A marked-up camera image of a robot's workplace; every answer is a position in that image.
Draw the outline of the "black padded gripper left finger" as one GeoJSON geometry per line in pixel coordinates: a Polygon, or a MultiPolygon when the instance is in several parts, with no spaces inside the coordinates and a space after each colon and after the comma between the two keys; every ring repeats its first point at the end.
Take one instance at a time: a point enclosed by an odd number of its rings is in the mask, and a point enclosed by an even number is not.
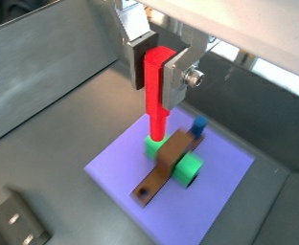
{"type": "Polygon", "coordinates": [[[135,0],[111,0],[111,13],[123,36],[132,87],[139,90],[144,86],[144,54],[158,46],[159,35],[150,28],[143,5],[135,0]]]}

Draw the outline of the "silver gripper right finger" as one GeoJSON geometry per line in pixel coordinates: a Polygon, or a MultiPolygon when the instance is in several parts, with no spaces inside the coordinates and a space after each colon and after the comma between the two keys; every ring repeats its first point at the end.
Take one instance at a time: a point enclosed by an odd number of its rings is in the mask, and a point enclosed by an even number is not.
{"type": "Polygon", "coordinates": [[[163,107],[171,110],[184,99],[187,88],[195,88],[203,81],[203,73],[196,70],[206,54],[208,34],[195,28],[183,28],[182,41],[188,45],[164,63],[163,107]]]}

